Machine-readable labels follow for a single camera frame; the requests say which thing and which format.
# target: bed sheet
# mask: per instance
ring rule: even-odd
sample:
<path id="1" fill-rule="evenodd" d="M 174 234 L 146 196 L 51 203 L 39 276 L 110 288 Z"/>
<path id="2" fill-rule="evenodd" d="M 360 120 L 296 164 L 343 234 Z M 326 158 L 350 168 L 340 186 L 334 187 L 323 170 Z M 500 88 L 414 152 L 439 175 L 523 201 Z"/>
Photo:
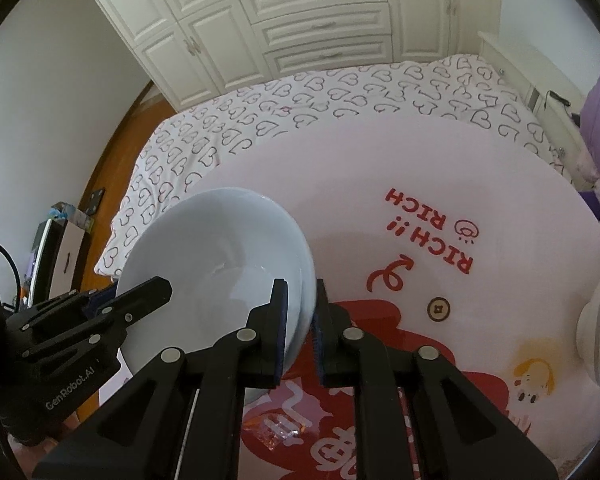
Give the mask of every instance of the bed sheet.
<path id="1" fill-rule="evenodd" d="M 118 277 L 142 232 L 195 193 L 196 183 L 219 164 L 278 135 L 301 134 L 310 124 L 375 114 L 472 123 L 531 150 L 571 179 L 520 95 L 480 56 L 301 72 L 241 88 L 163 121 L 136 160 L 95 272 Z"/>

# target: round table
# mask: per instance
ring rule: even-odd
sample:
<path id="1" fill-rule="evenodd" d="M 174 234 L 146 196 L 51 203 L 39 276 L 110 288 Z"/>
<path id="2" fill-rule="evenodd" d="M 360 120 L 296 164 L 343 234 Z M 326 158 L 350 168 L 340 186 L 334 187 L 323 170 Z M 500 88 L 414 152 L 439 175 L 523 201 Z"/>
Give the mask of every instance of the round table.
<path id="1" fill-rule="evenodd" d="M 575 346 L 600 279 L 600 227 L 547 163 L 468 124 L 341 119 L 250 150 L 198 191 L 282 205 L 331 301 L 387 345 L 432 344 L 564 478 L 600 437 L 600 389 Z M 355 478 L 352 392 L 317 383 L 305 345 L 245 408 L 241 479 Z"/>

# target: white wall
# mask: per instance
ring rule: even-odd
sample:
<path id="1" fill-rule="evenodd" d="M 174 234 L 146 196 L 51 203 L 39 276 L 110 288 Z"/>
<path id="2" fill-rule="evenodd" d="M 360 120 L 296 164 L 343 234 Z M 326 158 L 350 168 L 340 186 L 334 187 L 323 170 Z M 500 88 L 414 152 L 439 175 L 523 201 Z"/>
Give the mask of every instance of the white wall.
<path id="1" fill-rule="evenodd" d="M 148 81 L 94 0 L 21 0 L 1 25 L 0 244 L 21 274 L 38 223 L 77 204 Z M 1 299 L 14 294 L 0 258 Z"/>
<path id="2" fill-rule="evenodd" d="M 500 35 L 532 44 L 586 96 L 600 75 L 600 34 L 575 0 L 502 0 Z"/>

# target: heart-patterned bedding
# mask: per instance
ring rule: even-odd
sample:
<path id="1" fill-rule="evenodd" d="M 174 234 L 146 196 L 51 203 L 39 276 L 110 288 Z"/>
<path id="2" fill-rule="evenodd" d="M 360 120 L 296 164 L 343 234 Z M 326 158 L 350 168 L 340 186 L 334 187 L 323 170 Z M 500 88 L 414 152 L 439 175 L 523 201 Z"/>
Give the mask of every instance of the heart-patterned bedding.
<path id="1" fill-rule="evenodd" d="M 147 226 L 191 196 L 197 181 L 219 164 L 313 123 L 377 114 L 473 123 L 571 178 L 520 95 L 479 56 L 300 72 L 229 92 L 163 121 L 136 160 L 95 271 L 119 276 Z"/>

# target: white bed frame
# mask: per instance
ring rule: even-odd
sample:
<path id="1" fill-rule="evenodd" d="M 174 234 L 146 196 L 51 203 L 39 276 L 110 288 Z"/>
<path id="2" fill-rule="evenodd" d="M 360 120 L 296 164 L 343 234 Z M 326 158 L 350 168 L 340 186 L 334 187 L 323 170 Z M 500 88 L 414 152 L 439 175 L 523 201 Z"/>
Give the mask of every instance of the white bed frame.
<path id="1" fill-rule="evenodd" d="M 524 104 L 536 115 L 549 141 L 560 151 L 560 159 L 571 173 L 574 187 L 577 190 L 592 189 L 576 167 L 578 154 L 585 145 L 570 117 L 570 113 L 582 110 L 585 97 L 551 60 L 534 47 L 503 41 L 486 32 L 478 35 L 482 39 L 481 56 L 522 95 Z M 571 107 L 565 108 L 551 97 L 546 99 L 549 90 L 571 101 Z"/>

